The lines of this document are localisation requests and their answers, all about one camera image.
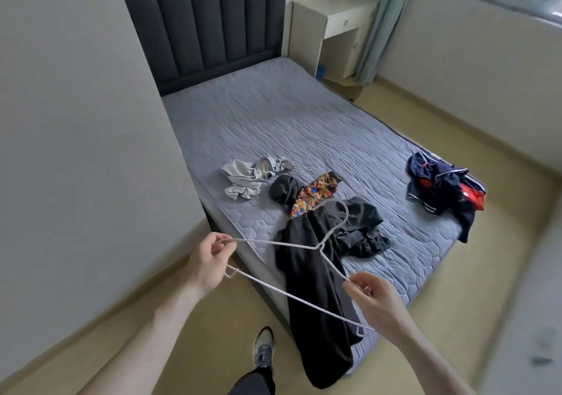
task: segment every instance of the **wire hanger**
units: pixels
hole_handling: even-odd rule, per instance
[[[334,231],[337,230],[338,228],[341,228],[341,227],[347,222],[347,220],[349,219],[349,209],[347,208],[346,203],[344,203],[343,201],[341,201],[340,199],[337,199],[337,198],[328,198],[328,199],[322,201],[322,202],[321,202],[320,204],[318,204],[317,206],[313,207],[312,210],[310,210],[310,211],[314,211],[314,210],[316,210],[316,209],[319,208],[319,207],[323,207],[326,203],[329,203],[329,202],[331,202],[331,201],[336,201],[336,202],[340,203],[341,205],[343,205],[343,207],[345,208],[345,211],[346,211],[346,217],[345,217],[340,223],[338,223],[338,224],[335,225],[332,229],[330,229],[330,230],[326,233],[326,235],[324,236],[324,238],[322,238],[322,241],[320,241],[320,242],[319,242],[318,244],[316,244],[314,247],[311,247],[311,246],[309,246],[309,245],[291,244],[291,243],[289,243],[289,242],[278,242],[278,241],[268,241],[268,240],[247,240],[247,239],[245,239],[245,238],[227,238],[227,239],[221,239],[221,240],[219,240],[219,241],[217,242],[217,244],[225,244],[225,243],[232,242],[232,241],[236,241],[236,242],[261,242],[261,243],[263,243],[263,244],[286,245],[286,246],[288,246],[288,247],[303,248],[303,249],[306,249],[306,250],[319,250],[320,255],[322,256],[322,259],[324,259],[324,260],[326,261],[326,263],[329,264],[330,267],[331,267],[341,278],[343,278],[343,279],[346,280],[346,281],[349,281],[349,282],[352,283],[352,284],[355,284],[355,283],[354,283],[353,281],[351,281],[347,276],[345,276],[343,273],[341,273],[340,270],[336,268],[336,266],[332,263],[332,261],[331,261],[331,260],[324,254],[324,252],[323,252],[324,247],[325,247],[325,244],[326,244],[326,241],[328,240],[328,238],[330,238],[330,235],[332,235],[332,234],[334,233]],[[232,270],[232,273],[230,273],[230,274],[228,274],[226,271],[224,272],[224,275],[225,275],[227,278],[232,278],[232,277],[234,277],[237,273],[239,273],[240,275],[243,275],[243,276],[245,276],[246,278],[249,278],[249,279],[251,279],[252,281],[255,281],[256,283],[261,284],[261,285],[263,285],[264,287],[267,287],[267,288],[269,288],[269,289],[271,289],[271,290],[273,290],[273,291],[275,291],[275,292],[281,293],[281,294],[283,294],[283,295],[285,295],[285,296],[287,296],[287,297],[290,297],[291,299],[294,299],[294,300],[296,300],[296,301],[298,301],[298,302],[304,303],[305,305],[310,306],[310,307],[312,307],[312,308],[314,308],[314,309],[317,309],[318,311],[323,312],[323,313],[326,313],[326,314],[328,314],[328,315],[330,315],[330,316],[333,316],[334,318],[337,318],[338,320],[342,320],[342,321],[345,321],[345,322],[348,322],[348,323],[350,323],[350,324],[353,324],[353,325],[357,326],[357,335],[358,335],[358,336],[364,336],[364,334],[359,334],[359,328],[363,328],[363,329],[367,329],[367,330],[376,331],[374,328],[370,327],[369,325],[363,325],[363,324],[360,324],[360,323],[358,323],[358,322],[348,320],[347,318],[342,317],[342,316],[340,316],[340,315],[338,315],[338,314],[336,314],[336,313],[327,311],[326,309],[323,309],[323,308],[321,308],[321,307],[319,307],[319,306],[317,306],[317,305],[314,305],[314,304],[312,304],[312,303],[310,303],[310,302],[307,302],[307,301],[304,300],[304,299],[301,299],[301,298],[299,298],[299,297],[296,297],[295,295],[292,295],[291,293],[285,292],[285,291],[283,291],[283,290],[281,290],[281,289],[279,289],[279,288],[277,288],[277,287],[275,287],[275,286],[273,286],[273,285],[270,285],[270,284],[268,284],[268,283],[266,283],[266,282],[264,282],[264,281],[262,281],[262,280],[259,280],[259,279],[257,279],[256,277],[254,277],[254,276],[252,276],[252,275],[249,275],[249,274],[247,274],[247,273],[245,273],[245,272],[242,272],[240,269],[235,268],[234,266],[231,266],[231,265],[227,264],[227,268],[229,268],[229,269]]]

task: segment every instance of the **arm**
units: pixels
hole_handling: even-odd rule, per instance
[[[182,284],[123,348],[88,382],[80,395],[150,395],[187,317],[222,280],[236,242],[214,245],[229,235],[212,232],[193,250]]]
[[[393,285],[367,272],[358,272],[349,279],[355,284],[345,282],[346,292],[357,302],[367,322],[406,357],[425,394],[476,395],[421,333]]]

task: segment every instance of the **leg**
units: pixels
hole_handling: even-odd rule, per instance
[[[269,327],[260,331],[253,345],[254,370],[244,374],[228,395],[275,395],[273,351],[275,344]]]

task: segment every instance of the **dark gray headboard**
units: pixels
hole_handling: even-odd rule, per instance
[[[285,0],[125,0],[161,96],[281,56]]]

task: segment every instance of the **gray quilted mattress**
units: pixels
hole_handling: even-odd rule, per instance
[[[348,273],[365,270],[396,285],[408,303],[453,246],[460,226],[452,215],[427,213],[406,199],[406,161],[421,149],[409,139],[328,90],[288,58],[272,59],[163,98],[170,122],[203,205],[225,232],[273,239],[286,223],[268,184],[251,200],[231,200],[221,167],[233,159],[253,162],[266,154],[291,159],[291,172],[310,182],[326,170],[345,183],[336,196],[361,196],[378,207],[381,232],[392,247],[371,259],[346,258]],[[273,248],[239,243],[250,271],[277,286]],[[288,319],[287,300],[269,292]],[[354,346],[353,371],[378,335],[366,332]]]

